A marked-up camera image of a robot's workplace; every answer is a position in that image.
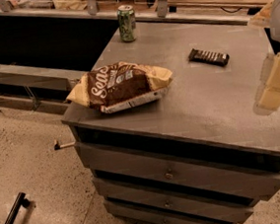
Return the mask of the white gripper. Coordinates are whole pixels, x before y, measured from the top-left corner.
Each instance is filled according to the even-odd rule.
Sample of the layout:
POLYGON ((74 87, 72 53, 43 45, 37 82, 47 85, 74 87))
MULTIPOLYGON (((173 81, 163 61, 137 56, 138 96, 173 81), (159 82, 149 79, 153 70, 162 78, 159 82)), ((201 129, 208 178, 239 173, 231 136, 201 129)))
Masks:
MULTIPOLYGON (((268 28, 271 38, 280 42, 280 0, 268 2, 253 15, 247 25, 252 28, 268 28)), ((257 105, 269 111, 280 107, 280 52, 268 54, 261 69, 260 88, 257 90, 257 105)))

